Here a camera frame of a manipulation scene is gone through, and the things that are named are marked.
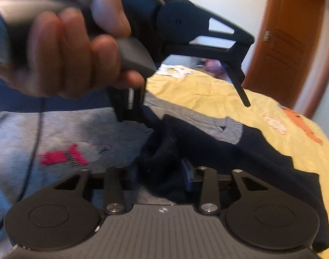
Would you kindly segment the person's left hand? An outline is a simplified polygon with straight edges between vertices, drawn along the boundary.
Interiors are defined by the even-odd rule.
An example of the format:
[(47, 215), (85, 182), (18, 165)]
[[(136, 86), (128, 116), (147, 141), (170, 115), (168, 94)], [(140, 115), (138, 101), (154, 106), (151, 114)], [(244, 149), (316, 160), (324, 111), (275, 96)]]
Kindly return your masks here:
[(120, 65), (117, 38), (131, 34), (122, 0), (77, 0), (91, 8), (104, 34), (90, 39), (80, 10), (41, 13), (27, 40), (27, 69), (0, 65), (0, 79), (29, 96), (79, 98), (108, 86), (140, 88), (143, 77)]

